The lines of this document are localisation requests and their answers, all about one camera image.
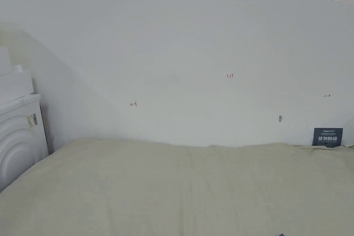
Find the washing machine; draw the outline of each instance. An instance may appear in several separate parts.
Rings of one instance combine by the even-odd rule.
[[[48,156],[39,94],[0,105],[0,192]]]

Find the black sign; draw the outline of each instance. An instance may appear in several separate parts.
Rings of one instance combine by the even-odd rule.
[[[343,128],[315,128],[312,146],[335,148],[342,144]]]

